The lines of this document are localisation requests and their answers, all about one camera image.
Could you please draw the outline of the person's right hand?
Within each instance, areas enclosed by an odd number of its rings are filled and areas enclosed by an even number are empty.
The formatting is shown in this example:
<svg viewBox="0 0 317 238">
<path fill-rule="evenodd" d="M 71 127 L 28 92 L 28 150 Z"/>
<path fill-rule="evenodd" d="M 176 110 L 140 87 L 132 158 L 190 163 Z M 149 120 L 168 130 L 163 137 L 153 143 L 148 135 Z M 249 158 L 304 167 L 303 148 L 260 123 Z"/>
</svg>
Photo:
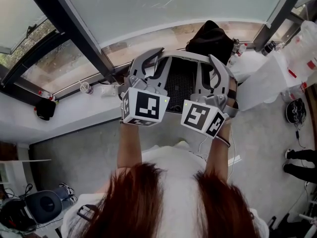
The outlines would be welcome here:
<svg viewBox="0 0 317 238">
<path fill-rule="evenodd" d="M 229 91 L 228 91 L 228 99 L 227 99 L 227 105 L 238 109 L 238 102 L 236 101 L 236 92 L 237 92 L 237 82 L 235 79 L 231 78 L 229 83 Z"/>
</svg>

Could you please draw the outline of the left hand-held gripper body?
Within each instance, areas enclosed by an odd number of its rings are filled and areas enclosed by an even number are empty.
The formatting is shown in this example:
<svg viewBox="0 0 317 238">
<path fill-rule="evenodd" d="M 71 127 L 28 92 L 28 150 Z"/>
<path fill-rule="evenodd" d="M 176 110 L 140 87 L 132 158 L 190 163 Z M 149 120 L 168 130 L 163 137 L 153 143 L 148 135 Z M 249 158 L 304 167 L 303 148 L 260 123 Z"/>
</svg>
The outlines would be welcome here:
<svg viewBox="0 0 317 238">
<path fill-rule="evenodd" d="M 136 76 L 124 78 L 117 89 L 121 100 L 121 123 L 153 126 L 162 121 L 170 98 Z"/>
</svg>

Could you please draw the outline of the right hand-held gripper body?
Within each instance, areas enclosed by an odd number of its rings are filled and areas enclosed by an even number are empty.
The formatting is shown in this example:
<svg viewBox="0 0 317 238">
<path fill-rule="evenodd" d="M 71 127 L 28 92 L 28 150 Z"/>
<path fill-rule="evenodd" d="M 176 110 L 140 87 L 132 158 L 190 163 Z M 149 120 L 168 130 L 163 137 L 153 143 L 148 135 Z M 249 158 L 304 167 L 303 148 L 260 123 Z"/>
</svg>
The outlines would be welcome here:
<svg viewBox="0 0 317 238">
<path fill-rule="evenodd" d="M 234 118 L 238 110 L 237 103 L 233 107 L 227 104 L 224 94 L 203 96 L 198 101 L 185 100 L 181 124 L 206 137 L 216 138 L 226 120 Z"/>
</svg>

